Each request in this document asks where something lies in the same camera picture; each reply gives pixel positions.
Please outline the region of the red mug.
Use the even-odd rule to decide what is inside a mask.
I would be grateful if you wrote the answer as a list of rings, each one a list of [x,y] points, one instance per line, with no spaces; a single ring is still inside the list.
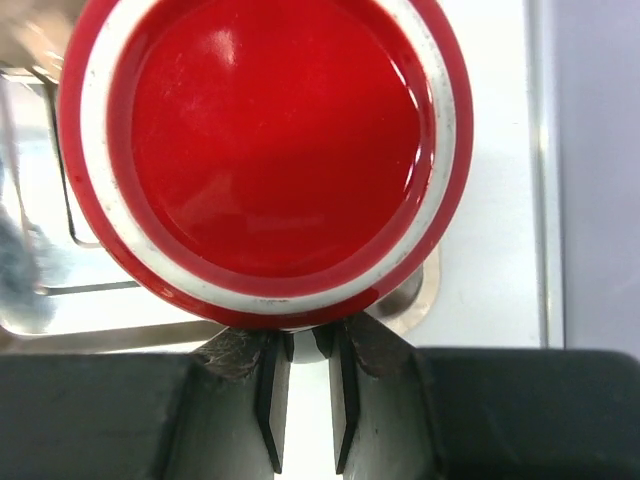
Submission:
[[[473,147],[436,1],[89,1],[57,120],[105,250],[237,328],[325,324],[396,289],[449,226]]]

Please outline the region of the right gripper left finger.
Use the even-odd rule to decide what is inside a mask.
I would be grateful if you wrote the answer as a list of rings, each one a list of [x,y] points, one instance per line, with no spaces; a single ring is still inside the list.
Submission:
[[[229,329],[187,354],[1,359],[5,479],[271,479],[289,349]]]

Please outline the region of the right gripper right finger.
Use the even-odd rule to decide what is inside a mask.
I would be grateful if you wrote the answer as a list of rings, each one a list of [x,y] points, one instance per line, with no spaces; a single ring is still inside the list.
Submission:
[[[367,314],[317,327],[346,479],[635,479],[639,363],[415,347]]]

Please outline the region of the metal tray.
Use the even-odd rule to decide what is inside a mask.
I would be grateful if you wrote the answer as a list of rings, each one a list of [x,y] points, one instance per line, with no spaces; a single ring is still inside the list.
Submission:
[[[218,324],[140,287],[100,246],[59,152],[56,84],[1,73],[1,349],[188,351]]]

